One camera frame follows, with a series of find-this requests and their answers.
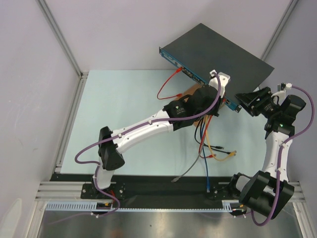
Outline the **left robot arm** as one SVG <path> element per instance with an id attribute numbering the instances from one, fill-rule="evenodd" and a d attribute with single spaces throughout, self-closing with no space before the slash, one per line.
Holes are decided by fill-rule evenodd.
<path id="1" fill-rule="evenodd" d="M 192 95 L 171 101 L 156 114 L 130 127 L 117 131 L 103 127 L 99 134 L 101 143 L 98 150 L 101 165 L 92 186 L 93 195 L 97 198 L 108 195 L 114 171 L 125 164 L 124 152 L 154 135 L 191 126 L 205 115 L 216 116 L 224 93 L 223 86 L 218 89 L 204 85 Z"/>

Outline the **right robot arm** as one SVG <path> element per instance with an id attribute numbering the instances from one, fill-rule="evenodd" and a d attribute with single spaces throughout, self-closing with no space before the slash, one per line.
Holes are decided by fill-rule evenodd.
<path id="1" fill-rule="evenodd" d="M 240 105 L 251 116 L 263 115 L 267 119 L 264 126 L 266 153 L 263 168 L 253 177 L 237 173 L 231 178 L 228 193 L 252 213 L 265 216 L 262 225 L 274 219 L 294 194 L 286 170 L 288 151 L 298 136 L 293 122 L 306 102 L 296 95 L 287 95 L 286 91 L 292 88 L 292 84 L 282 83 L 276 93 L 265 87 L 236 94 Z"/>

